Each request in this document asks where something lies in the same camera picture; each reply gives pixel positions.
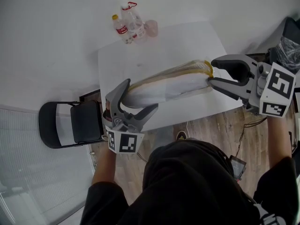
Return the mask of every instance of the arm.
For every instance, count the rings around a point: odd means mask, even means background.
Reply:
[[[92,180],[92,185],[97,182],[114,182],[116,171],[116,154],[108,149],[105,144],[100,156],[97,158],[97,167]]]
[[[285,118],[268,117],[268,152],[270,168],[283,158],[292,157],[292,148]]]

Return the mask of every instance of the plastic bottle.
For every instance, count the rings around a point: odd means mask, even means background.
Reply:
[[[132,43],[132,37],[130,36],[125,22],[122,21],[118,15],[112,16],[113,27],[116,29],[118,35],[122,38],[123,42],[126,44]]]
[[[140,44],[147,40],[147,34],[142,19],[134,8],[136,5],[134,2],[121,5],[121,15],[134,42]]]

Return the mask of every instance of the person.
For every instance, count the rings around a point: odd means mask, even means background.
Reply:
[[[282,118],[267,121],[270,170],[260,178],[253,199],[233,178],[233,167],[219,148],[178,139],[151,153],[142,193],[128,206],[114,182],[116,154],[107,146],[98,158],[81,225],[264,224],[254,203],[294,224],[298,189],[287,124]]]

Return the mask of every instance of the white table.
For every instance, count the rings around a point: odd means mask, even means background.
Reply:
[[[98,68],[102,106],[105,96],[127,78],[131,84],[158,72],[195,59],[213,60],[226,52],[209,22],[191,22],[159,30],[156,38],[144,44],[126,45],[121,40],[101,48]],[[222,78],[231,79],[225,70]],[[144,125],[143,131],[210,116],[242,106],[218,91],[160,103],[158,111]],[[126,108],[137,113],[137,109]]]

